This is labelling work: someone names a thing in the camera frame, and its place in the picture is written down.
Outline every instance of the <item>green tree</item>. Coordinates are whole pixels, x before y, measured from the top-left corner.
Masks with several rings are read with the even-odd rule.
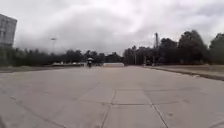
[[[210,45],[212,63],[224,64],[224,34],[218,34]]]
[[[85,57],[85,61],[87,61],[87,59],[89,57],[91,57],[91,51],[90,50],[87,50],[86,53],[84,54],[84,57]]]
[[[104,53],[99,53],[98,57],[96,59],[96,63],[103,63],[105,62],[105,54]]]
[[[131,48],[126,49],[123,53],[123,56],[124,56],[124,63],[126,65],[135,64],[134,51]]]
[[[195,30],[185,32],[178,45],[183,64],[201,64],[208,60],[208,50],[199,33]]]
[[[178,62],[177,42],[163,38],[159,46],[159,60],[164,64],[174,64]]]
[[[121,57],[116,52],[113,52],[112,54],[106,56],[106,62],[108,63],[117,63],[121,62],[121,60]]]
[[[92,51],[90,53],[90,57],[93,58],[93,61],[95,62],[98,58],[98,53],[96,51]]]
[[[66,62],[80,62],[83,59],[83,55],[80,50],[68,50],[65,54]]]
[[[137,65],[143,65],[147,60],[152,60],[152,49],[149,47],[139,47],[136,51]]]

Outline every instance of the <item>overcast sky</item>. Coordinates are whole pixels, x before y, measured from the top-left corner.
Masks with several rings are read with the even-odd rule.
[[[15,46],[116,51],[152,46],[153,34],[178,40],[196,29],[204,41],[224,32],[224,0],[0,0],[18,20]]]

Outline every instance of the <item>concrete pavement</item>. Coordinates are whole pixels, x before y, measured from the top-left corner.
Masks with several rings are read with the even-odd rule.
[[[222,81],[140,67],[0,74],[7,128],[223,128],[223,97]]]

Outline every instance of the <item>treeline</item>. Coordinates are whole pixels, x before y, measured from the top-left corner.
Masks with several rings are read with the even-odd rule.
[[[64,54],[47,54],[39,50],[20,50],[0,47],[0,66],[43,66],[53,63],[123,62],[126,65],[173,65],[173,64],[224,64],[224,34],[218,34],[206,46],[195,30],[184,32],[179,41],[162,38],[159,45],[151,47],[133,46],[124,50],[123,57],[116,52],[106,55],[97,51],[68,50]]]
[[[218,34],[208,47],[197,31],[186,31],[178,42],[163,38],[158,46],[133,46],[123,56],[128,65],[224,64],[224,34]]]
[[[12,48],[0,49],[2,66],[44,66],[53,63],[80,63],[86,62],[88,58],[93,58],[94,63],[100,64],[104,62],[114,63],[123,62],[123,58],[116,52],[105,55],[96,51],[68,50],[64,54],[47,54],[39,50],[20,50]]]

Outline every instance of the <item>person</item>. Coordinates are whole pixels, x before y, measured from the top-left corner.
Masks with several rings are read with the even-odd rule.
[[[89,58],[89,59],[87,60],[87,66],[88,66],[89,68],[92,67],[92,61],[93,61],[92,58]]]

